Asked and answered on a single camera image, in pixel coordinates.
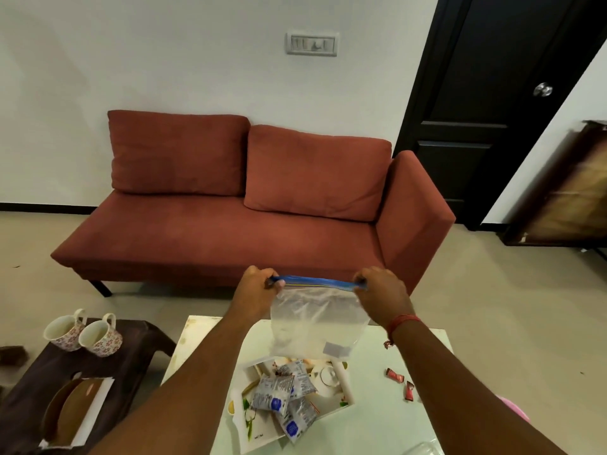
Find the person's left hand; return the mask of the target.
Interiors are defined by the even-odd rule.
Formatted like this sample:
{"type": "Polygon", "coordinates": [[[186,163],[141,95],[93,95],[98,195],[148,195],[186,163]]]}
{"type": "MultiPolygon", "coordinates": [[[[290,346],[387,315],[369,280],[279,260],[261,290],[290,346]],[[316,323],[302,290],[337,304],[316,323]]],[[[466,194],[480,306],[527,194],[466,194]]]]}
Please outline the person's left hand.
{"type": "Polygon", "coordinates": [[[257,287],[257,272],[260,268],[248,267],[234,292],[232,302],[225,319],[237,328],[252,327],[262,320],[270,311],[271,305],[278,294],[257,287]]]}

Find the person's right hand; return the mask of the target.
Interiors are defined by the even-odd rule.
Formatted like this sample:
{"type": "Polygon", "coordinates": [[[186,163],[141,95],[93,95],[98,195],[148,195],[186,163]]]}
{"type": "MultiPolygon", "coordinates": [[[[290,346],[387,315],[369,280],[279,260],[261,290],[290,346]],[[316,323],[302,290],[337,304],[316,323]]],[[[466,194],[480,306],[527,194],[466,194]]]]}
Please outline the person's right hand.
{"type": "Polygon", "coordinates": [[[415,315],[406,286],[392,271],[380,268],[380,283],[376,292],[356,292],[369,317],[389,329],[392,321],[402,315],[415,315]]]}

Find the clear zip bag blue seal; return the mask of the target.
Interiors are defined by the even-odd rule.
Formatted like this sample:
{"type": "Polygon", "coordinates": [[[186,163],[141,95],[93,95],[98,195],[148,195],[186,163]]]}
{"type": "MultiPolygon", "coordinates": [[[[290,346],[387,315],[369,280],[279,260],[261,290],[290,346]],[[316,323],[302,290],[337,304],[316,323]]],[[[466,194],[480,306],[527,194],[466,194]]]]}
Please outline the clear zip bag blue seal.
{"type": "Polygon", "coordinates": [[[274,299],[271,354],[294,359],[348,359],[370,317],[356,289],[366,281],[343,282],[303,276],[271,276],[265,286],[284,286],[274,299]]]}

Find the person's left forearm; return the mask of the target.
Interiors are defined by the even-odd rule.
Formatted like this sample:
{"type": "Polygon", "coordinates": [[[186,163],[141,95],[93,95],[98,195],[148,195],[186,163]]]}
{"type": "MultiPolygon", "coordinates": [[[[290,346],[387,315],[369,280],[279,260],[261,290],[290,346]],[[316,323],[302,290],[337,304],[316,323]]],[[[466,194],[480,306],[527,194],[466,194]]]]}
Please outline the person's left forearm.
{"type": "Polygon", "coordinates": [[[243,341],[268,310],[230,309],[182,366],[89,455],[209,455],[243,341]]]}

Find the red fabric sofa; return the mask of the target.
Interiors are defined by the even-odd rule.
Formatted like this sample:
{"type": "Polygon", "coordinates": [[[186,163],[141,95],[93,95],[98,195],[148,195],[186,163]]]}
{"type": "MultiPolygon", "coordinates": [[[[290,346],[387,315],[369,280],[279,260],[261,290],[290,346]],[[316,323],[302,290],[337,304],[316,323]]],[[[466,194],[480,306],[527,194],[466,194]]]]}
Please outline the red fabric sofa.
{"type": "Polygon", "coordinates": [[[235,287],[251,265],[343,281],[362,267],[377,266],[394,272],[412,292],[456,221],[411,151],[391,155],[381,204],[370,222],[249,209],[245,190],[224,197],[136,195],[112,188],[50,256],[97,285],[235,287]]]}

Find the silver sachet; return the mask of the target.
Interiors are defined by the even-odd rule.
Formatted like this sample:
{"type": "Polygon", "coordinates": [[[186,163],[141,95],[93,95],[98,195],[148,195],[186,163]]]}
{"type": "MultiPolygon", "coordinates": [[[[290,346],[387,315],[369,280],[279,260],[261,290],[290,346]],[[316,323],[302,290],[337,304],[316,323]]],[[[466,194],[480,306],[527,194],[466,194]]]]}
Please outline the silver sachet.
{"type": "Polygon", "coordinates": [[[262,376],[253,393],[250,408],[272,411],[284,417],[288,412],[293,382],[293,375],[262,376]]]}
{"type": "Polygon", "coordinates": [[[284,416],[276,414],[276,418],[285,436],[295,444],[311,428],[320,413],[306,397],[291,400],[285,410],[284,416]]]}
{"type": "Polygon", "coordinates": [[[317,393],[317,388],[311,381],[303,360],[298,359],[279,366],[276,370],[276,375],[293,377],[291,387],[292,400],[317,393]]]}

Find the white printed tray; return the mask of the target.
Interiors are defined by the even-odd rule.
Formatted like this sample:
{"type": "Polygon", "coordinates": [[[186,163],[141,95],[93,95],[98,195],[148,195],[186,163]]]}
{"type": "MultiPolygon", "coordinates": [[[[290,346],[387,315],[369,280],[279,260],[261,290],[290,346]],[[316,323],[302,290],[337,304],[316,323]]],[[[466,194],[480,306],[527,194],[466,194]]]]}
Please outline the white printed tray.
{"type": "MultiPolygon", "coordinates": [[[[256,411],[250,408],[250,403],[262,376],[275,376],[279,366],[294,360],[298,359],[264,357],[236,367],[227,411],[237,431],[239,455],[248,455],[278,440],[289,441],[277,421],[276,413],[256,411]]],[[[346,362],[333,359],[302,360],[317,388],[317,393],[305,396],[320,413],[316,422],[354,405],[346,362]]]]}

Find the dark brown plastic stool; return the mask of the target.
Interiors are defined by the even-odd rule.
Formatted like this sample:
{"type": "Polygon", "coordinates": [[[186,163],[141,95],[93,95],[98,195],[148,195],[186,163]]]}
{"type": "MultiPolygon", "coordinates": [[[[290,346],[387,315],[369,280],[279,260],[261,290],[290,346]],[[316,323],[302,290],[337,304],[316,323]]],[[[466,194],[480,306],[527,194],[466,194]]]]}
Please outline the dark brown plastic stool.
{"type": "Polygon", "coordinates": [[[154,354],[171,357],[176,343],[147,321],[118,320],[117,331],[123,344],[105,358],[47,344],[0,404],[0,455],[87,455],[127,416],[154,354]],[[114,383],[84,446],[42,450],[44,414],[76,373],[87,379],[111,377],[114,383]]]}

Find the wide red sofa cushion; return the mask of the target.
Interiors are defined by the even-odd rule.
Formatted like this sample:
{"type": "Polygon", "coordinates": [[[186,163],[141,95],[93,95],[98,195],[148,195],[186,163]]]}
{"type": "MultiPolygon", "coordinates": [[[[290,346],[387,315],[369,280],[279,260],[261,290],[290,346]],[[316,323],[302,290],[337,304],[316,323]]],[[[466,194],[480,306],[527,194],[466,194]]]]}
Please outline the wide red sofa cushion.
{"type": "Polygon", "coordinates": [[[107,113],[112,188],[136,195],[244,194],[251,123],[232,114],[107,113]]]}

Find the floral white cup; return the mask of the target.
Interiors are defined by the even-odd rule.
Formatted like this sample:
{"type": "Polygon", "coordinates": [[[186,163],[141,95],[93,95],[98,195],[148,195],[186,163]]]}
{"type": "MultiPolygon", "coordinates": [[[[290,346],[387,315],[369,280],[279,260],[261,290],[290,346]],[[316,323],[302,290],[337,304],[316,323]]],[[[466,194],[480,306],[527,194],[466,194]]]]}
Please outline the floral white cup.
{"type": "Polygon", "coordinates": [[[43,337],[63,351],[77,351],[81,348],[79,337],[86,324],[86,310],[80,308],[71,315],[64,315],[51,321],[44,329],[43,337]]]}
{"type": "Polygon", "coordinates": [[[117,331],[116,315],[107,313],[101,320],[87,325],[81,331],[78,343],[97,357],[115,354],[123,345],[123,336],[117,331]]]}

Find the pink plastic object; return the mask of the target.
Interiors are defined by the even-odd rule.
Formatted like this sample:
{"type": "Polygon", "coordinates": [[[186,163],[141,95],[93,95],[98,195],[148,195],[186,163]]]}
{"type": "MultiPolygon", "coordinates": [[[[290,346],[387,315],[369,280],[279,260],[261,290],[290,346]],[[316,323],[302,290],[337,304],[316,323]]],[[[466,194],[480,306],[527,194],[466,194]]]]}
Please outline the pink plastic object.
{"type": "Polygon", "coordinates": [[[520,418],[522,418],[523,420],[530,422],[529,417],[527,416],[527,414],[516,404],[514,404],[511,400],[502,397],[502,396],[498,396],[497,397],[510,409],[512,410],[514,413],[516,413],[520,418]]]}

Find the dark framed wooden board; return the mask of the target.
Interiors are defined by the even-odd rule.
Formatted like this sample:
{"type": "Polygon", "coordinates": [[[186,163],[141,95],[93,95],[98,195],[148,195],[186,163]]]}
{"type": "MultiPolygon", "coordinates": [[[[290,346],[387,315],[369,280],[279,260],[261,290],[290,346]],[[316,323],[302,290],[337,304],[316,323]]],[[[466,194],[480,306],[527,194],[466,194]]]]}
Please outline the dark framed wooden board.
{"type": "Polygon", "coordinates": [[[524,198],[505,245],[607,248],[607,121],[584,123],[524,198]]]}

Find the black door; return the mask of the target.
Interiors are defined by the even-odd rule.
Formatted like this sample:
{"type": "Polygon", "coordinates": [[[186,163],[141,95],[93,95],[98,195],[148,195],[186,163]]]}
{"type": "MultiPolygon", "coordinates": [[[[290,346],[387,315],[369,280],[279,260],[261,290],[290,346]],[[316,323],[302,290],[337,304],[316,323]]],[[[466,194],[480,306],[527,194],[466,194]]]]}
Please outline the black door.
{"type": "Polygon", "coordinates": [[[607,0],[438,0],[394,154],[414,152],[456,222],[482,229],[606,39],[607,0]]]}

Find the brown and white tissue box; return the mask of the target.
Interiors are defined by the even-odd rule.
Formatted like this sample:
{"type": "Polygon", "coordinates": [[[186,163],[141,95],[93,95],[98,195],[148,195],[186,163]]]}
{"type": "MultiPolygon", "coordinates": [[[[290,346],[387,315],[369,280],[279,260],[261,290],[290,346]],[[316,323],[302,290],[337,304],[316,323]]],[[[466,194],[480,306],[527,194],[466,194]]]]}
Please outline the brown and white tissue box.
{"type": "Polygon", "coordinates": [[[41,450],[71,450],[87,443],[113,377],[75,378],[52,398],[42,420],[41,450]]]}

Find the white wall switch panel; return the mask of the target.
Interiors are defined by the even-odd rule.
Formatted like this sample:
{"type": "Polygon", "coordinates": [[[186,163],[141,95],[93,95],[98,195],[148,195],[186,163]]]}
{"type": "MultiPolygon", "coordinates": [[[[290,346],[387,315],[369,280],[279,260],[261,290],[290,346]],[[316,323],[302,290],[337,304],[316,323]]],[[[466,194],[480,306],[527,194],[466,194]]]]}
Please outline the white wall switch panel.
{"type": "Polygon", "coordinates": [[[285,34],[285,52],[288,55],[333,58],[338,55],[338,33],[307,34],[288,31],[285,34]]]}

